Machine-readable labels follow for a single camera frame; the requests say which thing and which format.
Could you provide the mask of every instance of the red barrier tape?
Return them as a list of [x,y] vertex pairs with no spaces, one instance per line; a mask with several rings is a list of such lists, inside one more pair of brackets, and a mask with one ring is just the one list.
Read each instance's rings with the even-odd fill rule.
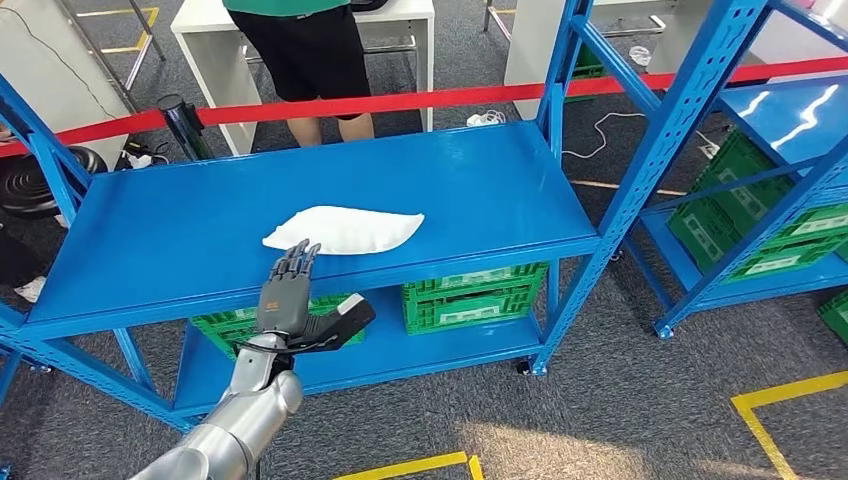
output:
[[[141,133],[155,130],[165,126],[165,118],[159,110],[147,110],[135,115],[121,117],[115,120],[94,123],[84,127],[65,130],[57,134],[63,145],[75,145],[78,143],[100,140],[101,138],[115,137],[130,133]],[[12,143],[0,146],[0,158],[11,155],[23,155],[29,150],[20,143]]]
[[[848,56],[771,65],[743,66],[736,69],[730,81],[746,82],[836,70],[848,70]],[[641,78],[648,88],[659,90],[671,85],[674,74],[641,75]],[[457,88],[435,92],[401,93],[339,100],[198,108],[197,114],[204,125],[213,126],[221,123],[264,122],[298,117],[327,117],[351,113],[396,112],[427,107],[505,103],[539,98],[542,96],[543,90],[544,86],[540,83]],[[622,88],[613,77],[587,78],[573,80],[569,84],[566,96],[602,95],[620,92],[622,92]],[[73,145],[116,135],[141,133],[164,126],[165,120],[159,111],[148,110],[116,120],[66,130],[59,133],[58,137],[63,144]],[[0,158],[24,153],[27,153],[27,150],[21,144],[0,146]]]

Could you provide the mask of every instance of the robot finger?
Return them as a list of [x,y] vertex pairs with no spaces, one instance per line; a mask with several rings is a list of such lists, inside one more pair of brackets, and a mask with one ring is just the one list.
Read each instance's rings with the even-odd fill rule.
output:
[[270,280],[273,280],[275,276],[280,275],[280,274],[282,273],[282,271],[280,270],[280,268],[281,268],[281,265],[282,265],[283,260],[284,260],[285,258],[286,258],[285,256],[280,257],[280,258],[278,258],[278,259],[277,259],[277,261],[276,261],[276,262],[274,262],[274,266],[273,266],[273,267],[271,267],[271,273],[269,273],[269,274],[268,274],[268,280],[269,280],[269,281],[270,281]]
[[286,253],[277,260],[277,263],[274,264],[276,267],[275,275],[282,276],[288,271],[289,265],[291,264],[292,256],[294,255],[294,247],[286,250]]
[[292,258],[289,261],[289,264],[286,265],[286,273],[293,273],[297,275],[297,273],[300,271],[301,264],[303,263],[303,259],[301,257],[303,256],[303,251],[306,249],[307,245],[309,245],[308,238],[301,240],[300,243],[298,243],[297,246],[294,247],[294,252],[292,252]]
[[315,255],[318,254],[319,250],[321,250],[321,244],[316,243],[309,248],[309,251],[307,251],[306,255],[303,257],[301,272],[307,277],[312,274],[312,264],[315,263]]

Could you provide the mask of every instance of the shelf board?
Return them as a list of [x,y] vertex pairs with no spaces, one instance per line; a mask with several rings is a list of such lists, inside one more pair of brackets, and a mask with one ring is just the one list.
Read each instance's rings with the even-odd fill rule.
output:
[[[719,108],[778,166],[830,152],[848,132],[846,105],[845,75],[731,88],[718,97]],[[831,189],[848,193],[848,172]]]
[[426,216],[389,252],[321,256],[316,295],[585,255],[599,242],[534,122],[108,173],[23,331],[64,337],[255,305],[282,255],[261,239],[316,205]]
[[[643,215],[640,220],[675,280],[689,292],[703,275],[666,226],[670,215],[670,211],[659,211]],[[807,268],[719,285],[698,308],[706,310],[846,284],[848,263],[831,253]]]
[[[377,312],[365,340],[333,352],[301,354],[294,371],[306,394],[439,372],[538,352],[539,326],[528,317],[407,335],[398,287],[363,296]],[[189,324],[177,379],[174,410],[190,416],[208,412],[229,384],[233,362]]]

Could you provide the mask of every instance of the white towel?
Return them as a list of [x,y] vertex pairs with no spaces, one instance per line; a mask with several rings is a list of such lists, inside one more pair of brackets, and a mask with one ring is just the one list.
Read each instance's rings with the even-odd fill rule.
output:
[[304,238],[321,244],[319,253],[362,255],[403,245],[418,230],[424,215],[399,215],[355,208],[318,206],[297,212],[262,239],[266,247],[287,250]]

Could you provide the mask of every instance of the green shirt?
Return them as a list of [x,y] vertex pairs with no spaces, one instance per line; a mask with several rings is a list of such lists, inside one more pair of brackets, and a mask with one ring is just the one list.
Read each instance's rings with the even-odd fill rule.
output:
[[227,10],[272,17],[293,17],[323,12],[350,0],[223,0]]

